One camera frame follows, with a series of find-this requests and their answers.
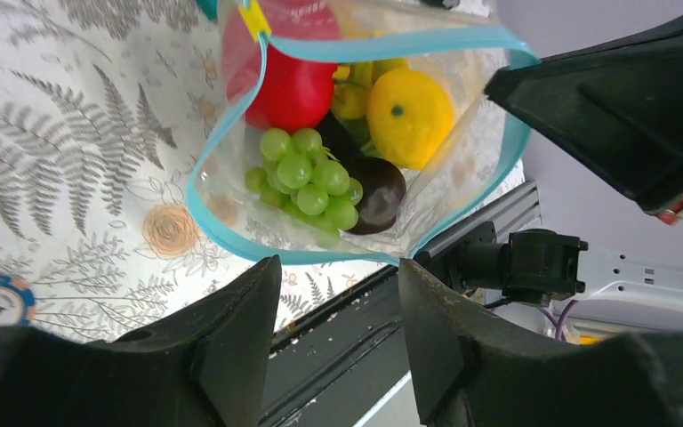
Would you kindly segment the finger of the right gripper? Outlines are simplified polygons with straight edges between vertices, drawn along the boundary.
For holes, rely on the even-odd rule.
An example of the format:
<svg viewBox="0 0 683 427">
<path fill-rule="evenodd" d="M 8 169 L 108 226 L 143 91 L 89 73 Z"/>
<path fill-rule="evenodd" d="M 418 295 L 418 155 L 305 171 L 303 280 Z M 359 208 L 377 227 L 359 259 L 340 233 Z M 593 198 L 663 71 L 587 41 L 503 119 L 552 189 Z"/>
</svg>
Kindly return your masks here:
<svg viewBox="0 0 683 427">
<path fill-rule="evenodd" d="M 485 92 L 644 212 L 683 196 L 683 15 L 502 68 Z"/>
</svg>

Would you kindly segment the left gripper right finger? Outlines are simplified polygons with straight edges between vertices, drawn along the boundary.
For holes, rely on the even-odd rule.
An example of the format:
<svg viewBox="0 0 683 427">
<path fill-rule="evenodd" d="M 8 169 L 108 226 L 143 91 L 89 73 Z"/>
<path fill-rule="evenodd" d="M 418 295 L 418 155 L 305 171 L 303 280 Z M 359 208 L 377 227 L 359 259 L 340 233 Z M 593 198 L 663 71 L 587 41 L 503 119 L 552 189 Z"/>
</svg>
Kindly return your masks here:
<svg viewBox="0 0 683 427">
<path fill-rule="evenodd" d="M 683 426 L 683 333 L 574 345 L 500 318 L 412 260 L 398 294 L 428 426 Z"/>
</svg>

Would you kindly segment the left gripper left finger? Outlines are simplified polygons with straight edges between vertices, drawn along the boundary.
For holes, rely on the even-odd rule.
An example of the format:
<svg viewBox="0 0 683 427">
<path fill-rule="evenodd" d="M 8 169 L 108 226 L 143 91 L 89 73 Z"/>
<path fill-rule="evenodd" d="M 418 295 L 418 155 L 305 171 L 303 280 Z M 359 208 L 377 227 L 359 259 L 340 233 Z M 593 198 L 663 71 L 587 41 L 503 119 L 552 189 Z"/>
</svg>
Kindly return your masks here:
<svg viewBox="0 0 683 427">
<path fill-rule="evenodd" d="M 113 342 L 0 326 L 0 426 L 255 426 L 282 265 Z"/>
</svg>

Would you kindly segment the green fake grapes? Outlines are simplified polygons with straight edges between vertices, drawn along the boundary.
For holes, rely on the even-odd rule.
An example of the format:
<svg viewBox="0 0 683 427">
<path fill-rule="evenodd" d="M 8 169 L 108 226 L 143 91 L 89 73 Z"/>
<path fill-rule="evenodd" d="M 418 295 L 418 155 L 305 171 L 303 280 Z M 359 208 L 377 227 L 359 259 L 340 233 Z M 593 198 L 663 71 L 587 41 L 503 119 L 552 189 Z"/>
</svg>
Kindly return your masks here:
<svg viewBox="0 0 683 427">
<path fill-rule="evenodd" d="M 263 204 L 336 236 L 358 225 L 365 191 L 324 142 L 317 129 L 270 128 L 259 139 L 261 164 L 244 184 Z"/>
</svg>

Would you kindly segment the clear zip top bag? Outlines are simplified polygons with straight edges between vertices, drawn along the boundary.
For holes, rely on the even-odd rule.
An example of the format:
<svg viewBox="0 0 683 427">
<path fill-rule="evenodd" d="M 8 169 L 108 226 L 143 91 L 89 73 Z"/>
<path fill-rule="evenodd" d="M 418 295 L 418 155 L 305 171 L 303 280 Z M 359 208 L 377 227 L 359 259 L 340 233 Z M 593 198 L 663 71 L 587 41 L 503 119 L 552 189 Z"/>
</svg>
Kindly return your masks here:
<svg viewBox="0 0 683 427">
<path fill-rule="evenodd" d="M 220 28 L 243 1 L 204 1 L 201 8 Z M 339 40 L 305 40 L 272 34 L 259 43 L 261 71 L 253 89 L 226 111 L 197 161 L 187 192 L 188 209 L 201 230 L 221 247 L 257 261 L 278 256 L 288 264 L 362 259 L 394 263 L 410 258 L 436 235 L 477 210 L 516 167 L 529 129 L 490 101 L 491 77 L 512 64 L 538 57 L 484 13 L 449 12 L 401 1 L 324 1 L 341 30 Z M 298 59 L 341 65 L 405 58 L 409 69 L 435 78 L 454 106 L 455 123 L 422 170 L 399 168 L 406 195 L 393 227 L 371 235 L 334 236 L 263 204 L 245 188 L 245 173 L 261 164 L 263 132 L 245 113 L 266 75 L 268 47 Z M 221 49 L 219 57 L 221 73 Z M 340 120 L 368 156 L 375 149 L 364 117 Z"/>
</svg>

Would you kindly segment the red fake apple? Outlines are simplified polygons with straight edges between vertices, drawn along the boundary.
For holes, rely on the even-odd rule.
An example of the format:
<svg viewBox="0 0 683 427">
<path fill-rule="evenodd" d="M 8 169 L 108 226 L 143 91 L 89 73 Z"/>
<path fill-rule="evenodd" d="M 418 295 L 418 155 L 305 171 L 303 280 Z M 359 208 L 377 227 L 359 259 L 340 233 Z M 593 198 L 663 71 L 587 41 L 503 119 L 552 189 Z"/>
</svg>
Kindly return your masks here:
<svg viewBox="0 0 683 427">
<path fill-rule="evenodd" d="M 339 40 L 341 30 L 324 1 L 260 1 L 258 5 L 275 35 L 305 40 Z M 221 27 L 221 78 L 228 103 L 250 92 L 261 71 L 261 51 L 239 11 Z M 295 133 L 315 127 L 328 113 L 333 98 L 334 63 L 298 60 L 272 46 L 266 75 L 245 113 L 247 124 L 261 130 Z"/>
</svg>

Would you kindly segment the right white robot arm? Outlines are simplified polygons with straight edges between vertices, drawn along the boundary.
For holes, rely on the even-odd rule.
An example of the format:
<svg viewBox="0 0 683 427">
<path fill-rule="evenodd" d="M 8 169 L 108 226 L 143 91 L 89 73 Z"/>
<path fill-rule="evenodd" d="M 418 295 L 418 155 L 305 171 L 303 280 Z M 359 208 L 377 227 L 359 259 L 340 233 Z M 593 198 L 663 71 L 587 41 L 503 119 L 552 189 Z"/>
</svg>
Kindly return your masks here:
<svg viewBox="0 0 683 427">
<path fill-rule="evenodd" d="M 683 15 L 603 44 L 500 68 L 488 99 L 660 222 L 683 222 Z M 417 260 L 502 301 L 620 301 L 683 311 L 683 268 L 638 262 L 549 230 L 504 244 L 460 221 Z"/>
</svg>

